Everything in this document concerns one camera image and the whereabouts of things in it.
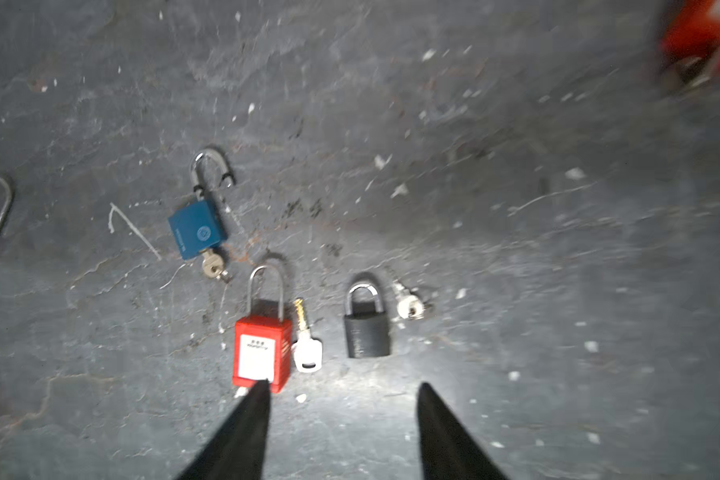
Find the blue padlock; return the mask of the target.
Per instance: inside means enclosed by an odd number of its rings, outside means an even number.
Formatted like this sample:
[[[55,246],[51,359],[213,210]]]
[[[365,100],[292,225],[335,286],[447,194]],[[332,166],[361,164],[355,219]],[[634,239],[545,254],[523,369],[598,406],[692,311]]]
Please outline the blue padlock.
[[[200,150],[189,166],[195,200],[178,209],[168,222],[183,260],[201,258],[203,274],[210,279],[229,282],[231,274],[223,256],[217,248],[227,239],[214,201],[203,183],[201,165],[204,161],[214,162],[221,170],[220,184],[224,187],[235,185],[234,174],[220,150],[208,146]]]

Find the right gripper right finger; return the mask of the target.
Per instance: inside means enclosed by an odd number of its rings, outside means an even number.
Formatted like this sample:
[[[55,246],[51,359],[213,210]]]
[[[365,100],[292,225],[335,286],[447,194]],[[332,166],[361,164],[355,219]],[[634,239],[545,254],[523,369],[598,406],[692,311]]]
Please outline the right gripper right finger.
[[[508,479],[429,383],[419,387],[416,413],[424,479]]]

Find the silver key with ring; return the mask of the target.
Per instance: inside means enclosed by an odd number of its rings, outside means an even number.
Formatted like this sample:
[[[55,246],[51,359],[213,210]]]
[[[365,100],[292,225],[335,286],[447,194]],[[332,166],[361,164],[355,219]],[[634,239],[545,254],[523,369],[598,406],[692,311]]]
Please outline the silver key with ring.
[[[422,320],[434,308],[437,290],[428,285],[409,285],[398,276],[391,277],[397,315],[404,320]]]

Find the red padlock long shackle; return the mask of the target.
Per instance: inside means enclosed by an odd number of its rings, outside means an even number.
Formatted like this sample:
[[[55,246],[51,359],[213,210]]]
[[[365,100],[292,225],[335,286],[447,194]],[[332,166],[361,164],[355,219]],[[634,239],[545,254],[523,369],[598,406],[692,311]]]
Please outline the red padlock long shackle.
[[[263,316],[253,312],[253,283],[257,275],[271,269],[278,280],[277,315]],[[259,264],[247,283],[247,314],[234,326],[234,362],[232,383],[252,388],[258,381],[268,381],[270,391],[280,393],[291,374],[293,322],[286,317],[285,283],[280,270]]]

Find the black padlock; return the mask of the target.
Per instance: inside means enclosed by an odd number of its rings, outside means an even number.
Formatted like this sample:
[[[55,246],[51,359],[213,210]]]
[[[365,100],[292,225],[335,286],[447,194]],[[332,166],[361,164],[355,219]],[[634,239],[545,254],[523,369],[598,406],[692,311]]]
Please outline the black padlock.
[[[371,300],[366,302],[368,308],[356,312],[354,296],[361,290],[367,291]],[[346,292],[344,304],[343,324],[348,357],[364,359],[390,356],[390,321],[377,285],[371,281],[353,283]]]

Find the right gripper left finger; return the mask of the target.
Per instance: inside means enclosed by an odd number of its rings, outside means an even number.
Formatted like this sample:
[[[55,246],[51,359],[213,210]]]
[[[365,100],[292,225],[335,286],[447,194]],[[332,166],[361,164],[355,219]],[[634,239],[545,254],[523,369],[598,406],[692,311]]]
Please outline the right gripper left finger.
[[[267,380],[259,380],[177,479],[262,479],[271,410]]]

